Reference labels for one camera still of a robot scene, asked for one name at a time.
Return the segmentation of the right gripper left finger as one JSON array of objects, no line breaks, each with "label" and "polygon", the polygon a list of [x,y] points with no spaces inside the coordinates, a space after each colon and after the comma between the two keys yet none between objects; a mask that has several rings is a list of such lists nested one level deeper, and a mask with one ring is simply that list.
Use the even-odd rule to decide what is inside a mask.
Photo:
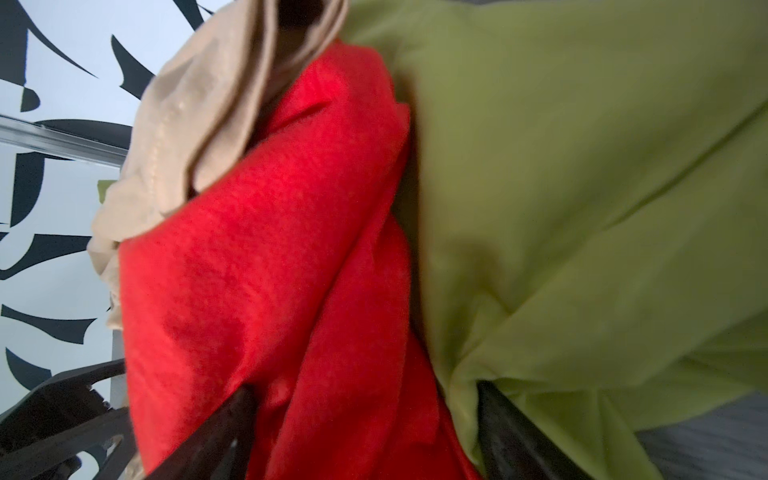
[{"label": "right gripper left finger", "polygon": [[240,387],[146,479],[245,479],[256,410],[252,391]]}]

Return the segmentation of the red cloth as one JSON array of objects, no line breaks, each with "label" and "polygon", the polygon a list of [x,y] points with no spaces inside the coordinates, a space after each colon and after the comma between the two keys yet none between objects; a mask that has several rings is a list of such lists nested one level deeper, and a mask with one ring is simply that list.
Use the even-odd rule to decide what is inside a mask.
[{"label": "red cloth", "polygon": [[146,469],[245,385],[252,479],[476,477],[410,325],[409,132],[381,57],[336,42],[231,172],[120,246]]}]

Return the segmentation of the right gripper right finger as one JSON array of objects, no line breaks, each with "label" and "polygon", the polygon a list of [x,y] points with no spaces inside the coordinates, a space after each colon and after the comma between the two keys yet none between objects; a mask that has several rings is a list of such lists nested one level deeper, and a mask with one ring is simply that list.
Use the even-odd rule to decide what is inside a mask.
[{"label": "right gripper right finger", "polygon": [[477,390],[478,440],[489,479],[589,478],[494,383],[481,381]]}]

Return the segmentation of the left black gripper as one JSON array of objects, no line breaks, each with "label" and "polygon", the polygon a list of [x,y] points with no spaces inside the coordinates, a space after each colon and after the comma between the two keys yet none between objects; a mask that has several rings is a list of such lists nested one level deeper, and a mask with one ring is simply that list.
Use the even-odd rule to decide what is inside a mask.
[{"label": "left black gripper", "polygon": [[118,479],[137,453],[126,407],[114,408],[93,385],[125,373],[113,360],[59,373],[1,415],[3,479],[71,479],[92,455],[96,479]]}]

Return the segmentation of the green cloth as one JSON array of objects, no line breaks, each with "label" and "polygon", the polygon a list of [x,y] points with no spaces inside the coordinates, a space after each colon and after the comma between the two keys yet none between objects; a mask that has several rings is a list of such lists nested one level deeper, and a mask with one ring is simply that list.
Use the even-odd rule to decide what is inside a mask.
[{"label": "green cloth", "polygon": [[396,215],[475,464],[490,381],[587,475],[767,387],[763,1],[355,1],[413,111]]}]

